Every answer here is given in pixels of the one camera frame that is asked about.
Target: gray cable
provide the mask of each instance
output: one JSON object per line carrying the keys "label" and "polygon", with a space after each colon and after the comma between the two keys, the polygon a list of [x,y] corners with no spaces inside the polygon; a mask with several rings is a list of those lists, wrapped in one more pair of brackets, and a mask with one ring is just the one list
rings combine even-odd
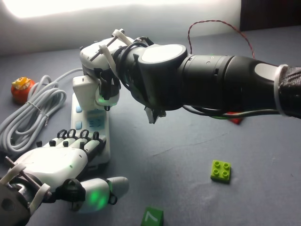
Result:
{"label": "gray cable", "polygon": [[33,144],[48,117],[63,106],[66,92],[58,88],[58,82],[66,76],[82,71],[73,69],[51,81],[48,75],[33,85],[27,101],[0,125],[1,151],[9,154],[23,153]]}

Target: white wall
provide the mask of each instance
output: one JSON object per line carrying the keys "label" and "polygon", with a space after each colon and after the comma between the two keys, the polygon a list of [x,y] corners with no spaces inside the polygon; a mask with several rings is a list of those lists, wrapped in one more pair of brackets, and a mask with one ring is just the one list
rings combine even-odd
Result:
{"label": "white wall", "polygon": [[[33,18],[17,18],[0,2],[0,56],[78,48],[123,28],[132,38],[154,41],[187,37],[199,20],[220,19],[239,27],[240,0],[190,0],[185,4],[123,5]],[[191,36],[233,32],[221,23],[199,24]]]}

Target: gray table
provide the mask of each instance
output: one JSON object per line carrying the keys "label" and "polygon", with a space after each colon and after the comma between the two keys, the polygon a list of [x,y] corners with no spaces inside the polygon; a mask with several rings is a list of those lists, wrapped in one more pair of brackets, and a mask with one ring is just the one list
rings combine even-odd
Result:
{"label": "gray table", "polygon": [[[300,27],[247,35],[258,59],[301,65]],[[236,34],[195,38],[192,43],[197,54],[250,55]],[[12,80],[28,76],[38,81],[44,74],[56,78],[80,66],[79,50],[0,58],[0,121],[18,108],[11,101]],[[40,133],[44,143],[58,130],[70,128],[71,81],[72,76],[60,84],[68,98]],[[111,162],[92,176],[125,176],[128,194],[115,206],[85,215],[69,212],[60,201],[42,204],[28,225],[136,226],[146,206],[163,209],[166,226],[300,225],[300,129],[301,121],[294,118],[258,116],[237,126],[183,109],[149,125],[143,106],[122,88],[118,105],[110,111]],[[211,181],[213,159],[232,163],[230,185]],[[1,165],[1,175],[6,170]]]}

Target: green lego block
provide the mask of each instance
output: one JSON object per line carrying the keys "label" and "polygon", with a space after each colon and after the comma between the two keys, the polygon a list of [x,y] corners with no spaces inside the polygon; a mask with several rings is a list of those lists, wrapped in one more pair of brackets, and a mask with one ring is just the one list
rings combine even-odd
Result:
{"label": "green lego block", "polygon": [[230,181],[231,163],[213,160],[211,169],[211,179],[223,182]]}
{"label": "green lego block", "polygon": [[163,226],[163,211],[146,207],[141,226]]}

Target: crack on table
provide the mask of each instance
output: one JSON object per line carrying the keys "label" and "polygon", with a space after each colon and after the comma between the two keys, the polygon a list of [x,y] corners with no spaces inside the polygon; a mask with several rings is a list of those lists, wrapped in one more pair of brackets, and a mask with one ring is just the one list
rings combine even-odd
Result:
{"label": "crack on table", "polygon": [[218,139],[218,138],[220,138],[220,137],[223,137],[223,136],[225,136],[225,135],[227,135],[227,134],[229,134],[229,133],[230,133],[230,132],[223,133],[223,134],[221,134],[221,135],[219,135],[219,136],[217,136],[217,137],[214,137],[214,138],[212,138],[212,139],[205,140],[205,141],[202,141],[202,142],[199,142],[199,143],[195,143],[195,144],[174,146],[174,147],[171,147],[171,148],[169,148],[169,149],[166,149],[166,150],[164,150],[164,151],[162,151],[162,152],[159,152],[159,153],[157,153],[157,154],[153,154],[152,157],[155,157],[155,156],[164,154],[164,153],[166,153],[166,152],[168,152],[168,151],[170,151],[170,150],[172,150],[172,149],[174,149],[174,148],[179,148],[179,147],[189,147],[189,146],[195,146],[195,145],[200,145],[200,144],[208,143],[208,142],[214,141],[214,140],[216,140],[216,139]]}

